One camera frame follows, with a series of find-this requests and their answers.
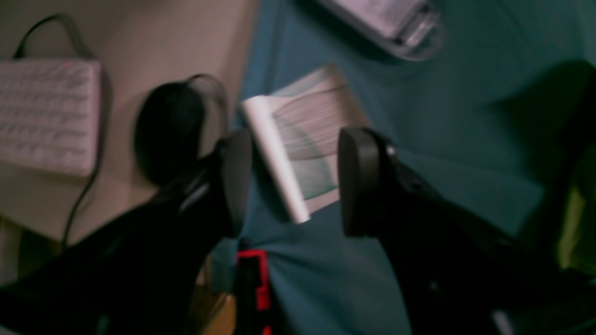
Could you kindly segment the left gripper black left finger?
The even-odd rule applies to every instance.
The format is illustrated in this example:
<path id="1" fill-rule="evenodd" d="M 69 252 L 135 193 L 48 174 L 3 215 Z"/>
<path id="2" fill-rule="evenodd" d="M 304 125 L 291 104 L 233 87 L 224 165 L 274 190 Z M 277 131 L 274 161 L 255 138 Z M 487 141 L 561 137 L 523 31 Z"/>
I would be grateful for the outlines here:
<path id="1" fill-rule="evenodd" d="M 240 232 L 252 139 L 233 132 L 144 204 L 1 288 L 21 335 L 181 335 L 206 256 Z"/>

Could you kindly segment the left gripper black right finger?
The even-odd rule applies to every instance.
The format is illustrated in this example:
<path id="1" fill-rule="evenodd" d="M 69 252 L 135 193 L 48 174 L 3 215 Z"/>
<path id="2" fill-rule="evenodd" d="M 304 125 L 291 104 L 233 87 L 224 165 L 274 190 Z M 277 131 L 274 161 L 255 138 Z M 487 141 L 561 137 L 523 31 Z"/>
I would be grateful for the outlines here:
<path id="1" fill-rule="evenodd" d="M 414 335 L 593 335 L 595 288 L 440 196 L 372 129 L 337 149 L 348 237 L 390 261 Z"/>

